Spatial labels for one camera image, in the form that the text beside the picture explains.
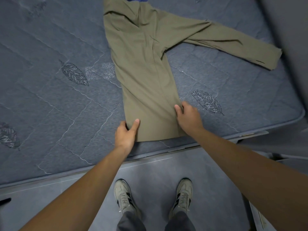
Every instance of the mattress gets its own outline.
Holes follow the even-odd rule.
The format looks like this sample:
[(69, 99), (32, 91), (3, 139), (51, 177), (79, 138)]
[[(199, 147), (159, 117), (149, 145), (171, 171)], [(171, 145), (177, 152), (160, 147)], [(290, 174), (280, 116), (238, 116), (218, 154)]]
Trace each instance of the mattress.
[[(274, 43), (256, 0), (149, 2)], [(88, 167), (113, 149), (125, 115), (102, 11), (102, 0), (0, 0), (0, 184)], [(281, 60), (268, 71), (186, 43), (166, 54), (179, 97), (219, 136), (304, 116)], [(188, 136), (136, 143), (128, 160), (193, 145)]]

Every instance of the gray floor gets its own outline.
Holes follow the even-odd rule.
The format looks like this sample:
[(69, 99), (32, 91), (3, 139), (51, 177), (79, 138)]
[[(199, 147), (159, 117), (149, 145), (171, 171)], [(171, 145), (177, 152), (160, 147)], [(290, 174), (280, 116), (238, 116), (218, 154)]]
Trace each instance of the gray floor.
[[(0, 230), (21, 228), (44, 206), (83, 174), (70, 175), (0, 189)], [(125, 163), (115, 180), (125, 179), (143, 213), (147, 230), (164, 230), (175, 199), (178, 182), (193, 182), (193, 199), (188, 216), (197, 230), (249, 230), (241, 193), (202, 149), (195, 148)], [(120, 213), (111, 188), (90, 230), (115, 230)]]

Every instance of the foot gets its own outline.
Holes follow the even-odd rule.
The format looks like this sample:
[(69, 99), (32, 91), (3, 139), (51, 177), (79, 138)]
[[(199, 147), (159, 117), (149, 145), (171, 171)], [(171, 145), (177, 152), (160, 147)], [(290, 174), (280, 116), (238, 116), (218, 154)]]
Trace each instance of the foot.
[(114, 185), (114, 194), (116, 202), (120, 208), (119, 212), (122, 214), (124, 212), (133, 212), (139, 218), (141, 218), (141, 213), (136, 204), (133, 202), (131, 189), (129, 185), (123, 179), (119, 179)]
[(185, 213), (189, 211), (188, 208), (190, 206), (193, 195), (192, 186), (193, 184), (188, 178), (184, 178), (180, 181), (176, 190), (175, 203), (169, 213), (169, 220), (171, 220), (171, 218), (179, 211), (183, 211)]

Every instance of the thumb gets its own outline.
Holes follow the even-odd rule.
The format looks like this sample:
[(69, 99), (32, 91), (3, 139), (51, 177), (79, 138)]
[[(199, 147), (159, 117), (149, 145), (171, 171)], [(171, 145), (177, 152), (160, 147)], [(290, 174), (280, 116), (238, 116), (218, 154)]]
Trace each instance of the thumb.
[(132, 125), (132, 127), (130, 128), (130, 131), (136, 132), (139, 126), (140, 120), (136, 119)]
[(177, 104), (174, 106), (174, 108), (178, 117), (183, 115), (181, 108)]

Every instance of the pant leg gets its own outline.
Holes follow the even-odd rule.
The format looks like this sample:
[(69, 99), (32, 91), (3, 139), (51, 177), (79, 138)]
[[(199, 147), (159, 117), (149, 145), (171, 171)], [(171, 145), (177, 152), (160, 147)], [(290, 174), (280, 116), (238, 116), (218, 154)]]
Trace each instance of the pant leg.
[(142, 221), (132, 212), (124, 212), (116, 231), (146, 231)]
[(165, 227), (165, 231), (196, 231), (185, 212), (178, 212)]

